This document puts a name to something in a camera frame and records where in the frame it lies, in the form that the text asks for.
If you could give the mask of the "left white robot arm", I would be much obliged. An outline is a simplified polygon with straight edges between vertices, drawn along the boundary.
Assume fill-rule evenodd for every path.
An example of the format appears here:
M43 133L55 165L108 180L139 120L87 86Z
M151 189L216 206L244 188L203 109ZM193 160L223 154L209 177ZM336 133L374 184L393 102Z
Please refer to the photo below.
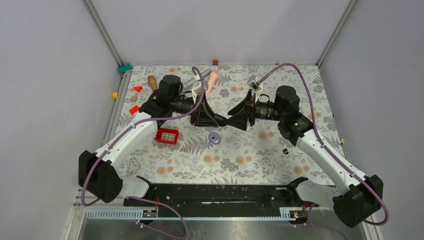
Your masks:
M82 187L81 202L88 207L99 200L110 203L117 197L136 197L144 206L152 204L155 192L146 180L120 176L118 170L127 157L152 134L162 130L171 120L190 117L196 127L222 127L226 119L214 113L207 102L218 74L208 74L208 82L198 74L191 84L191 97L186 97L188 85L176 75L165 75L148 100L139 107L133 119L109 142L95 152L84 151L78 158L78 185ZM89 192L96 199L85 201Z

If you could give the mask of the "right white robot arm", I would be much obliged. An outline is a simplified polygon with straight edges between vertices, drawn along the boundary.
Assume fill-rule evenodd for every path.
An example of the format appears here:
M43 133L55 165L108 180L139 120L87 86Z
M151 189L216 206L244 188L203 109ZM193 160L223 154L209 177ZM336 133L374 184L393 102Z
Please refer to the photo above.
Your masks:
M299 206L304 201L332 209L339 220L353 228L382 208L383 181L367 176L337 153L300 112L300 98L291 86L280 86L274 102L261 102L251 90L228 111L227 125L246 130L256 120L277 121L284 139L307 154L332 180L334 187L298 178L287 191L287 201Z

